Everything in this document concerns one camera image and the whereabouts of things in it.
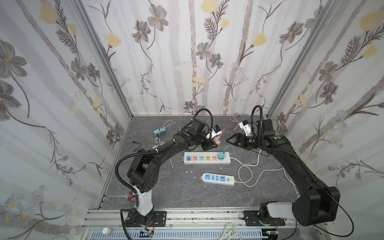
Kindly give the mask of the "teal charger with cable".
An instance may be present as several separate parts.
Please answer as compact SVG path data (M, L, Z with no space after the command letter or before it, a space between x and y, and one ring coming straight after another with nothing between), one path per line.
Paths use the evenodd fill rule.
M223 152L219 152L218 153L218 159L219 160L223 160L225 157L226 157L226 150L227 148L231 148L232 150L234 150L234 147L232 145L228 145Z

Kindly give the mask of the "pink charger with cable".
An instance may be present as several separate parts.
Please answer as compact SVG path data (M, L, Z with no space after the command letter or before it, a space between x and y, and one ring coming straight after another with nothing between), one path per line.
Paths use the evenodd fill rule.
M248 120L250 118L249 115L245 114L234 114L234 115L222 115L222 116L214 116L214 124L218 125L222 133L219 136L219 140L222 144L226 142L226 139L231 137L235 133L242 133L243 130L239 127L239 124L243 120Z

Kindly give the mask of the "white multicolour power strip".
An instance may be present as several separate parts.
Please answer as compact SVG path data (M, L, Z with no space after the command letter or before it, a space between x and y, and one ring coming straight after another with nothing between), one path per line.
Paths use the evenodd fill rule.
M219 152L185 152L183 162L185 165L229 165L230 153L226 152L223 160L218 159Z

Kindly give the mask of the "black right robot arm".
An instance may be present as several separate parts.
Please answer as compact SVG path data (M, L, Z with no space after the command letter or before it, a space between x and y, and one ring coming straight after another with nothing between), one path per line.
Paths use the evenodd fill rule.
M265 202L259 208L259 220L270 224L276 219L294 220L307 227L336 219L340 205L340 191L327 186L301 160L291 142L284 135L276 135L272 120L263 118L263 107L256 105L248 126L242 133L233 134L226 141L230 145L253 151L258 155L265 152L273 156L291 177L299 192L299 198L292 203Z

